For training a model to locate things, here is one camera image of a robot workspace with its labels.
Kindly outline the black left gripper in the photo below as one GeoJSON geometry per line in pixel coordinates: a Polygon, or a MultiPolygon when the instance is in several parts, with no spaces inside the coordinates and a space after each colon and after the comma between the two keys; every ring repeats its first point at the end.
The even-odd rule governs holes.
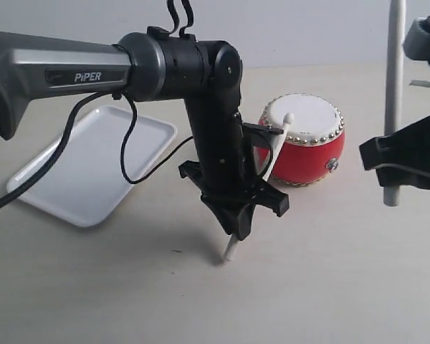
{"type": "Polygon", "coordinates": [[[213,143],[197,138],[199,161],[179,167],[181,178],[190,178],[201,190],[201,200],[226,234],[245,240],[252,230],[254,205],[271,209],[281,217],[289,209],[288,195],[262,179],[271,140],[281,127],[233,124],[213,143]]]}

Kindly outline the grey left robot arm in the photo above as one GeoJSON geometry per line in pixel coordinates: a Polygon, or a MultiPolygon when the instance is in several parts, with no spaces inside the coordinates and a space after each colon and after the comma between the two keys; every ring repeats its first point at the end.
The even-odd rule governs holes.
{"type": "Polygon", "coordinates": [[[224,231],[243,240],[256,206],[281,216],[289,198],[256,170],[254,148],[270,149],[280,131],[242,120],[242,73],[228,42],[158,27],[113,45],[0,32],[0,136],[12,138],[28,104],[48,97],[81,94],[89,103],[111,95],[130,106],[183,100],[198,160],[179,173],[201,190],[224,231]]]}

